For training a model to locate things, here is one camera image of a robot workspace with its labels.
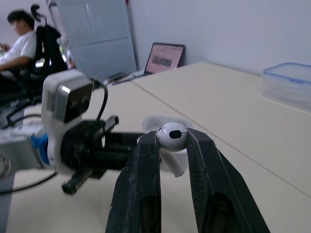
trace man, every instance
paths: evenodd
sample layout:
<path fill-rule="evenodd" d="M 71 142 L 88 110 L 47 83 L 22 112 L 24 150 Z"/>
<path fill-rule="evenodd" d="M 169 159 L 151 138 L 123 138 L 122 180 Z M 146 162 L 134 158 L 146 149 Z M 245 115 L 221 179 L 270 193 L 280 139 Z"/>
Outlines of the man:
<path fill-rule="evenodd" d="M 36 35 L 34 19 L 30 14 L 22 10 L 11 12 L 7 19 L 13 25 L 19 38 L 13 47 L 10 47 L 8 44 L 0 44 L 2 49 L 6 51 L 4 56 L 0 58 L 0 72 L 28 65 L 35 57 Z"/>

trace white desk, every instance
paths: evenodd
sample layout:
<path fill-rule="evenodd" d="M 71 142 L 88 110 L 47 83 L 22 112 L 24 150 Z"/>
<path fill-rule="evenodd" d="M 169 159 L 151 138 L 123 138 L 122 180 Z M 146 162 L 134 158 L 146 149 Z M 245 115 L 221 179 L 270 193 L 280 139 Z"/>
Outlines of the white desk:
<path fill-rule="evenodd" d="M 94 93 L 86 118 L 97 115 L 102 98 L 101 91 Z M 35 107 L 27 113 L 38 111 L 39 107 Z M 116 130 L 140 131 L 143 119 L 149 114 L 182 117 L 132 83 L 109 88 L 104 118 L 119 115 L 120 125 Z M 205 131 L 197 124 L 194 127 Z M 244 176 L 272 233 L 310 232 L 310 198 L 218 138 L 211 137 Z M 45 174 L 20 172 L 15 185 L 33 182 Z M 117 176 L 118 172 L 108 172 L 100 181 L 89 180 L 74 197 L 62 193 L 61 184 L 68 179 L 63 176 L 39 188 L 13 195 L 7 233 L 104 232 Z M 162 232 L 197 232 L 188 171 L 178 179 L 170 173 L 161 173 L 161 189 Z"/>
<path fill-rule="evenodd" d="M 262 97 L 260 76 L 198 63 L 134 83 L 311 196 L 311 114 Z"/>

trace plastic container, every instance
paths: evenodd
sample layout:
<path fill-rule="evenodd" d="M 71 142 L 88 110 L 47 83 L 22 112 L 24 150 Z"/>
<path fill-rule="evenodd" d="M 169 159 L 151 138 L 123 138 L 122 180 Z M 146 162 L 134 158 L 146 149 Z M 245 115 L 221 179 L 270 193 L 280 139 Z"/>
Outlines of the plastic container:
<path fill-rule="evenodd" d="M 311 66 L 283 63 L 265 69 L 262 95 L 311 112 Z"/>

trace blue lid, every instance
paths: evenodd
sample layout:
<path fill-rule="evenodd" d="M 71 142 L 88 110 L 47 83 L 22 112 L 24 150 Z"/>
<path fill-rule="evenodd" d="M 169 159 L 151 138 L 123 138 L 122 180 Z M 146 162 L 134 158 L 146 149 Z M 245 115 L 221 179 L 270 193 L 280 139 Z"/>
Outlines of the blue lid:
<path fill-rule="evenodd" d="M 311 84 L 311 66 L 299 63 L 283 63 L 275 67 L 267 68 L 263 74 L 290 79 L 298 83 Z"/>

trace white pegboard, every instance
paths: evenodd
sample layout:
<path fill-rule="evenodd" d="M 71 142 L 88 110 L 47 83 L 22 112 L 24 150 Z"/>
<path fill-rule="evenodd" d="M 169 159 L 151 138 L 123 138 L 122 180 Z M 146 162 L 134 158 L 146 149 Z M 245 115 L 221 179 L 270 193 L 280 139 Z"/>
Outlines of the white pegboard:
<path fill-rule="evenodd" d="M 136 71 L 125 0 L 56 0 L 78 69 L 101 80 Z"/>
<path fill-rule="evenodd" d="M 128 37 L 124 0 L 57 0 L 68 38 L 74 43 L 94 43 Z"/>
<path fill-rule="evenodd" d="M 132 42 L 127 39 L 107 43 L 79 46 L 72 51 L 79 70 L 87 77 L 104 80 L 118 72 L 130 73 L 136 70 Z"/>

